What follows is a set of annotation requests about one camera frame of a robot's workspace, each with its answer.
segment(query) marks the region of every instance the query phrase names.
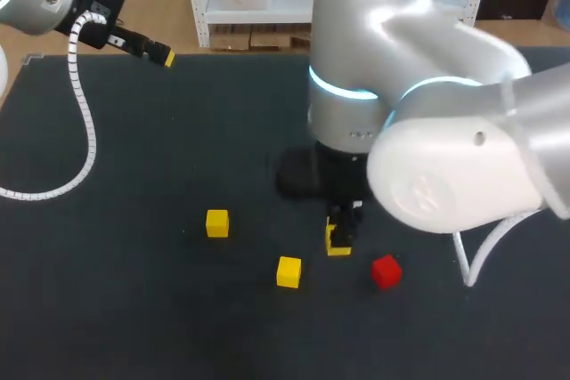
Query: white shelf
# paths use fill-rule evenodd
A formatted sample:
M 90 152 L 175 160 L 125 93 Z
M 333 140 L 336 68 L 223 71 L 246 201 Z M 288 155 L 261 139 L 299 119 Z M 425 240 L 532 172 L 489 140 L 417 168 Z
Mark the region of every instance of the white shelf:
M 206 7 L 208 24 L 289 24 L 311 22 L 312 16 L 313 0 L 272 0 L 262 11 L 221 11 L 212 0 Z

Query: red block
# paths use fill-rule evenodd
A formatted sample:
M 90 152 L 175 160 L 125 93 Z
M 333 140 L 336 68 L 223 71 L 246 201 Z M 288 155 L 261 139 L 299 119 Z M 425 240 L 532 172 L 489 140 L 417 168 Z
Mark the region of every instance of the red block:
M 402 268 L 392 255 L 385 255 L 372 264 L 372 278 L 380 289 L 388 289 L 398 285 Z

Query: table surface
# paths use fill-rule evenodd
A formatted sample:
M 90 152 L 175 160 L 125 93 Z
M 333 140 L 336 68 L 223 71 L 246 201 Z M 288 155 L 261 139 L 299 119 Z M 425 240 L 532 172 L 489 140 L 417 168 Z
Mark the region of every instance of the table surface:
M 535 70 L 570 61 L 525 49 Z M 570 223 L 544 212 L 494 250 L 472 289 L 452 239 L 377 204 L 354 254 L 328 258 L 324 206 L 282 200 L 274 164 L 306 131 L 305 56 L 187 56 L 161 69 L 80 57 L 94 170 L 60 198 L 0 199 L 0 377 L 567 379 Z M 0 175 L 49 190 L 83 165 L 65 59 L 24 67 L 0 111 Z M 208 209 L 231 236 L 205 236 Z M 490 227 L 464 235 L 470 257 Z M 394 254 L 380 293 L 371 261 Z M 300 257 L 299 290 L 275 286 Z

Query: yellow cube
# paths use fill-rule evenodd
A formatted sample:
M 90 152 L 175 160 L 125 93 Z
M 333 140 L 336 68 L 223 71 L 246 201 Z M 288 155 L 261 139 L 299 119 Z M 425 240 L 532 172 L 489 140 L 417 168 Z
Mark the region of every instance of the yellow cube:
M 206 233 L 209 238 L 227 238 L 230 232 L 230 215 L 225 209 L 208 209 Z
M 352 253 L 351 247 L 333 247 L 330 243 L 330 234 L 337 228 L 336 224 L 329 223 L 329 217 L 327 217 L 327 229 L 324 232 L 324 240 L 327 247 L 327 255 L 329 257 L 339 257 L 350 255 Z
M 281 257 L 277 268 L 277 285 L 279 287 L 299 288 L 301 279 L 301 259 Z

